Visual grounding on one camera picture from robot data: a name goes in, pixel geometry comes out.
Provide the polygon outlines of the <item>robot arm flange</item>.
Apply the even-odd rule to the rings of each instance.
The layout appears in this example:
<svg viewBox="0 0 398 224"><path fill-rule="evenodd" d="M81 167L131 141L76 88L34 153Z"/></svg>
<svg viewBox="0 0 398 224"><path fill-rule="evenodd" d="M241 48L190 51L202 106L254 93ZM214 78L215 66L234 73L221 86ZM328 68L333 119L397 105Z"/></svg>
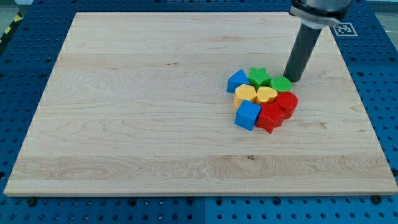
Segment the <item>robot arm flange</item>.
<svg viewBox="0 0 398 224"><path fill-rule="evenodd" d="M352 0L292 0L291 16L312 29L337 27L346 17Z"/></svg>

